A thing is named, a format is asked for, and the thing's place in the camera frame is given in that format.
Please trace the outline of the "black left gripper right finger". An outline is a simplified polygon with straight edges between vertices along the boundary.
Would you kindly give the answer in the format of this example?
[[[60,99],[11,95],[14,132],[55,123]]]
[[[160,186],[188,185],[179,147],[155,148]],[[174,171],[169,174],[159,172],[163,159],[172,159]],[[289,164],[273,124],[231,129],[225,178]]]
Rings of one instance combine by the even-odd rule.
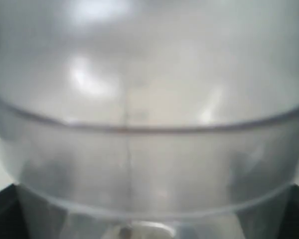
[[[278,239],[299,239],[299,185],[292,186]]]

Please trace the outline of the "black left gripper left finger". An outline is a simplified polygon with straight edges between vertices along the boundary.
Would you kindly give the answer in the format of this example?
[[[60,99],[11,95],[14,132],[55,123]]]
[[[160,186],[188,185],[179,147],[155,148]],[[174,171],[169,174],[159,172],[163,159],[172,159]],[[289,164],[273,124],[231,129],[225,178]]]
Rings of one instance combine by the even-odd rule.
[[[28,238],[16,187],[11,184],[0,191],[0,239]]]

